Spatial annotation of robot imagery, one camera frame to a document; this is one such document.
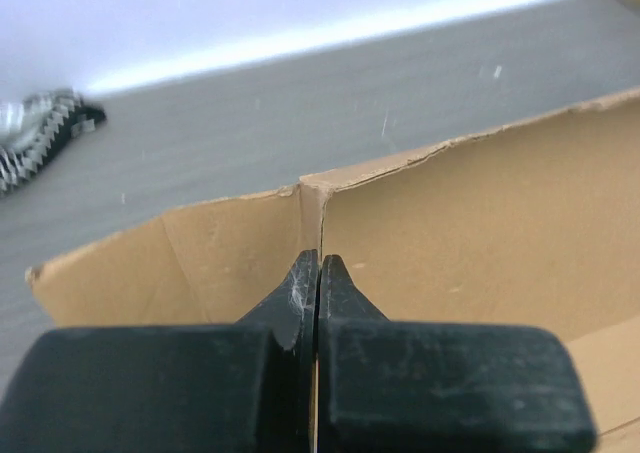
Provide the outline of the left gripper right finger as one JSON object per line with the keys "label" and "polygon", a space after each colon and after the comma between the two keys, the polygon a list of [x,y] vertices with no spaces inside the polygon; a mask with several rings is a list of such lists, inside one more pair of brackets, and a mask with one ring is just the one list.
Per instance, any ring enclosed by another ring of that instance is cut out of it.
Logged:
{"label": "left gripper right finger", "polygon": [[322,265],[321,452],[591,452],[596,425],[566,347],[531,326],[388,319],[343,259]]}

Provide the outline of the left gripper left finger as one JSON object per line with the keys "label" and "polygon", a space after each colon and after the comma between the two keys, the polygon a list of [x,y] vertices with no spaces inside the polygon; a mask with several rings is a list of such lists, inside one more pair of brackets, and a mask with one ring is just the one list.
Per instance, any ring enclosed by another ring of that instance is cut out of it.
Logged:
{"label": "left gripper left finger", "polygon": [[5,452],[309,452],[318,254],[226,324],[60,328],[1,403]]}

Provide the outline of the brown cardboard box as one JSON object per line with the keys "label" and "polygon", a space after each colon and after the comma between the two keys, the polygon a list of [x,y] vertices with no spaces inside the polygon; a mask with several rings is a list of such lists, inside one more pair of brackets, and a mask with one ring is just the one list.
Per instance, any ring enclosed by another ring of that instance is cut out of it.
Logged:
{"label": "brown cardboard box", "polygon": [[586,386],[600,450],[638,450],[637,91],[176,208],[25,279],[60,326],[230,322],[305,249],[341,256],[395,320],[552,331]]}

